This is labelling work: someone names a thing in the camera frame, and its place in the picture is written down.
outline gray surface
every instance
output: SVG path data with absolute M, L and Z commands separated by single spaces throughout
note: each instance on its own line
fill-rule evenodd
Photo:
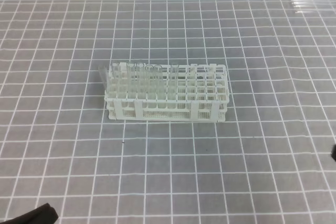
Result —
M 49 202 L 63 224 L 334 223 L 333 9 L 0 4 L 0 219 Z M 225 64 L 227 122 L 108 120 L 96 66 L 130 59 Z

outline plastic test tube rack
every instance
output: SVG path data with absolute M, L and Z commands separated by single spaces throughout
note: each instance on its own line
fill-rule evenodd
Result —
M 223 122 L 229 102 L 224 65 L 112 64 L 106 73 L 110 119 Z

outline white test tube rack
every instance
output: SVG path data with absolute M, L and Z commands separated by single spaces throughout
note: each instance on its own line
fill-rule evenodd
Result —
M 229 89 L 224 65 L 179 65 L 175 98 L 169 86 L 170 65 L 162 66 L 163 88 L 148 96 L 128 94 L 127 64 L 119 63 L 118 75 L 110 67 L 105 101 L 110 119 L 224 122 Z

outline black object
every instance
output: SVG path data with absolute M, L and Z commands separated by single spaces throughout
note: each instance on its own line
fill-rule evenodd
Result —
M 331 150 L 331 157 L 336 161 L 336 144 L 334 144 L 334 147 Z
M 53 207 L 48 203 L 12 220 L 1 224 L 54 224 L 58 215 Z

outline clear test tube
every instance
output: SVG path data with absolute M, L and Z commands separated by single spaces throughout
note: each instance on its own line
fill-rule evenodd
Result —
M 146 66 L 146 80 L 147 80 L 147 98 L 149 100 L 156 99 L 155 92 L 155 74 L 153 65 Z
M 112 63 L 112 74 L 114 79 L 118 79 L 120 75 L 120 66 L 119 63 Z
M 128 62 L 127 63 L 127 81 L 128 81 L 128 88 L 127 88 L 127 91 L 128 91 L 128 98 L 131 98 L 131 99 L 135 99 L 135 96 L 136 96 L 136 88 L 137 88 L 137 85 L 136 85 L 136 76 L 135 76 L 135 64 L 134 63 L 131 63 L 131 62 Z
M 166 94 L 165 94 L 165 86 L 163 82 L 162 66 L 155 65 L 154 72 L 155 72 L 155 87 L 156 87 L 157 98 L 160 100 L 165 100 Z
M 177 90 L 177 82 L 179 75 L 179 64 L 171 64 L 169 71 L 169 81 L 168 81 L 168 99 L 175 100 L 176 99 L 176 90 Z
M 146 99 L 146 76 L 145 76 L 145 64 L 136 64 L 136 75 L 137 75 L 137 89 L 138 89 L 138 99 Z

